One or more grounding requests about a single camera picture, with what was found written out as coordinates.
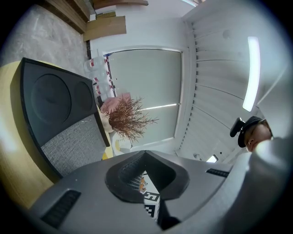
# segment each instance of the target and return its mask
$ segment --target floor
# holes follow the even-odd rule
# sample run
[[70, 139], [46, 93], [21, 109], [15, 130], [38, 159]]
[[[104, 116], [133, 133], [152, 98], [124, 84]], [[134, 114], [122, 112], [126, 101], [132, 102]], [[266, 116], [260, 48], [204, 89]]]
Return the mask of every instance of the floor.
[[87, 50], [82, 35], [38, 5], [32, 6], [10, 33], [0, 52], [0, 67], [23, 57], [85, 76]]

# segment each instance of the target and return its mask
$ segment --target roller shade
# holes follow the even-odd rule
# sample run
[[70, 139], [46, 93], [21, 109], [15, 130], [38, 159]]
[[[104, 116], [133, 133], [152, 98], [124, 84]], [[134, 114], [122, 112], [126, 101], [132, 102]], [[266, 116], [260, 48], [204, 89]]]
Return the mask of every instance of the roller shade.
[[143, 108], [179, 103], [181, 53], [128, 50], [111, 54], [109, 63], [118, 94], [130, 92], [131, 98], [144, 98]]
[[151, 118], [158, 118], [157, 123], [149, 124], [143, 138], [134, 142], [133, 146], [144, 145], [174, 136], [179, 106], [168, 106], [158, 109], [142, 111]]

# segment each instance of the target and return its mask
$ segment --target white ceiling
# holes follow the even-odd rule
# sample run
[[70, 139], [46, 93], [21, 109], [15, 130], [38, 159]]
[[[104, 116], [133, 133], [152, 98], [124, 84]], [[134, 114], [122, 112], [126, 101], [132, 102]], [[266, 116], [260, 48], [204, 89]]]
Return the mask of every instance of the white ceiling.
[[[189, 159], [199, 154], [197, 159], [206, 161], [215, 154], [219, 162], [228, 162], [225, 159], [233, 161], [243, 152], [238, 137], [230, 137], [230, 128], [237, 117], [263, 117], [257, 102], [288, 58], [278, 32], [264, 16], [255, 8], [228, 2], [221, 7], [200, 4], [187, 18], [196, 48], [196, 83], [177, 153]], [[260, 85], [251, 112], [242, 108], [250, 72], [248, 36], [258, 37], [261, 55]]]

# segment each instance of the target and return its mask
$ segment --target black speaker panel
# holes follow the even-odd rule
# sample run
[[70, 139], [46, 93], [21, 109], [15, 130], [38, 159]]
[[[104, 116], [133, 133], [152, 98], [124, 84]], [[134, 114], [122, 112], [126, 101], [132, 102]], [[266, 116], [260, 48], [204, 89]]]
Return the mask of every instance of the black speaker panel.
[[[39, 146], [87, 116], [99, 118], [92, 81], [85, 77], [23, 58], [20, 82], [24, 116]], [[97, 124], [109, 146], [100, 119]]]

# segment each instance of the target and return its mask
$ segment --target small light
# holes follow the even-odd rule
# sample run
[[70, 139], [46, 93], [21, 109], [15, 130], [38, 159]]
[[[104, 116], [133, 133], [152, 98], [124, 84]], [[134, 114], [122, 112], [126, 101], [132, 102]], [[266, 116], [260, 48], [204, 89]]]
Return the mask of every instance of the small light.
[[209, 159], [208, 159], [208, 161], [206, 161], [207, 163], [215, 163], [215, 162], [217, 162], [218, 161], [218, 158], [215, 156], [215, 155], [213, 155], [213, 156], [211, 156]]
[[250, 70], [245, 99], [242, 107], [251, 112], [260, 81], [260, 45], [257, 37], [248, 37]]

